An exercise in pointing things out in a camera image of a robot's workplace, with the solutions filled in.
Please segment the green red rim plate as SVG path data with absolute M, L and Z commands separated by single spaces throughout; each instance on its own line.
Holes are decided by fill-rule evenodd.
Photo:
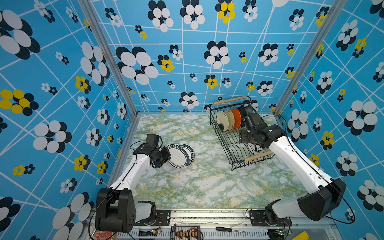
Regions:
M 179 146 L 182 147 L 187 152 L 187 154 L 189 156 L 190 160 L 186 164 L 186 166 L 191 165 L 194 162 L 194 160 L 195 160 L 195 151 L 194 151 L 194 149 L 191 146 L 187 145 L 187 144 L 179 144 Z
M 167 149 L 170 153 L 170 164 L 178 169 L 184 169 L 190 164 L 190 157 L 186 150 L 179 145 L 168 145 Z

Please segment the black wire dish rack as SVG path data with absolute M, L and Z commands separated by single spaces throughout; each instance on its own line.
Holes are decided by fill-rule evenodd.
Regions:
M 264 162 L 272 159 L 275 154 L 256 159 L 250 162 L 244 162 L 245 158 L 252 157 L 261 153 L 268 152 L 268 149 L 255 146 L 254 144 L 241 144 L 239 143 L 239 130 L 245 130 L 245 124 L 242 121 L 241 126 L 238 129 L 233 128 L 230 131 L 221 131 L 217 124 L 217 113 L 219 111 L 225 112 L 225 110 L 231 110 L 233 108 L 238 108 L 243 106 L 247 115 L 256 113 L 258 108 L 258 103 L 256 100 L 247 97 L 244 100 L 235 101 L 231 103 L 221 104 L 214 106 L 210 105 L 209 114 L 210 114 L 210 125 L 214 128 L 215 133 L 219 139 L 221 146 L 224 149 L 225 155 L 229 160 L 231 170 L 240 169 L 246 166 L 254 165 L 256 163 Z

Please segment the cream plate with flower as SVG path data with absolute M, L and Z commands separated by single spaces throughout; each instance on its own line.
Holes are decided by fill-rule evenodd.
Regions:
M 217 124 L 221 131 L 227 131 L 229 128 L 229 120 L 225 112 L 219 111 L 217 113 Z

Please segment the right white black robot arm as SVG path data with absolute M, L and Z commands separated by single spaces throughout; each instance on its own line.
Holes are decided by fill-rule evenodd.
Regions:
M 246 115 L 242 121 L 254 143 L 282 159 L 307 191 L 305 196 L 275 200 L 268 204 L 265 210 L 268 224 L 276 225 L 288 217 L 307 217 L 319 221 L 340 205 L 347 188 L 343 180 L 333 179 L 314 165 L 296 148 L 281 127 L 267 126 L 258 113 Z

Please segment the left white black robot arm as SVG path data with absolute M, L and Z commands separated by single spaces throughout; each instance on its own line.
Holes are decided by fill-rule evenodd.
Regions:
M 171 157 L 169 150 L 159 143 L 159 135 L 148 134 L 133 151 L 133 158 L 120 177 L 97 194 L 95 228 L 98 231 L 130 233 L 137 222 L 153 224 L 157 220 L 156 204 L 135 202 L 133 192 L 149 167 L 162 167 Z

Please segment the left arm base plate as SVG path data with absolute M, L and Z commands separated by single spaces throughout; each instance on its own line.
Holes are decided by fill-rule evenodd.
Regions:
M 155 218 L 153 220 L 141 220 L 134 224 L 134 226 L 148 226 L 159 227 L 170 225 L 171 211 L 170 210 L 157 210 Z

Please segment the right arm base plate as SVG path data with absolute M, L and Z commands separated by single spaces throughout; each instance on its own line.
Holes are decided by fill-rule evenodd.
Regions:
M 287 228 L 293 225 L 288 218 L 277 220 L 273 224 L 268 223 L 264 210 L 247 210 L 246 217 L 251 221 L 252 227 Z

